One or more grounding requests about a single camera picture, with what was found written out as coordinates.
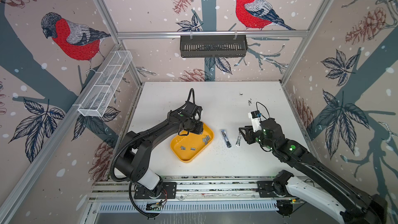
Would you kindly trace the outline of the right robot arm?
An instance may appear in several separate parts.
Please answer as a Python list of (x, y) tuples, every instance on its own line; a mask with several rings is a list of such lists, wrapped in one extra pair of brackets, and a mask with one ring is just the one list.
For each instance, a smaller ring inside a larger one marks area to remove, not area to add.
[(380, 195), (369, 195), (348, 183), (324, 166), (304, 146), (288, 139), (273, 119), (253, 119), (252, 124), (240, 127), (239, 132), (248, 144), (267, 146), (280, 162), (302, 172), (318, 188), (282, 170), (273, 180), (273, 191), (284, 197), (291, 195), (318, 208), (340, 224), (385, 224), (387, 201)]

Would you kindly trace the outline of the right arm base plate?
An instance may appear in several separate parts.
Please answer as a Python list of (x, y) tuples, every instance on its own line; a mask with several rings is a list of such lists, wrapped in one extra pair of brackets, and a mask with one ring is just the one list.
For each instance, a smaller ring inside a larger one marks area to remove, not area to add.
[(279, 198), (274, 191), (274, 185), (272, 180), (257, 181), (257, 190), (260, 198)]

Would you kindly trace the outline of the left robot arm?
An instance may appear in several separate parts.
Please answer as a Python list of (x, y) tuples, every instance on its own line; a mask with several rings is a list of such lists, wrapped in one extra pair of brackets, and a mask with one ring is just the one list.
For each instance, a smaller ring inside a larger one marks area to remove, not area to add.
[(158, 197), (163, 190), (163, 179), (149, 169), (151, 152), (168, 137), (178, 134), (202, 134), (202, 107), (195, 103), (194, 89), (190, 89), (185, 104), (169, 111), (160, 124), (139, 133), (128, 132), (110, 164), (110, 177), (115, 182), (129, 181), (142, 186), (151, 197)]

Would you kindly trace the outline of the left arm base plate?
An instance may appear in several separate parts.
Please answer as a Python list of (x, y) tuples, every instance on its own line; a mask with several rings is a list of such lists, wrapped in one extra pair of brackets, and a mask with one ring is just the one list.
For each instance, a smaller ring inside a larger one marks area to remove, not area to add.
[(175, 182), (159, 182), (154, 189), (150, 190), (143, 185), (138, 185), (135, 189), (135, 200), (157, 200), (175, 199), (177, 184)]

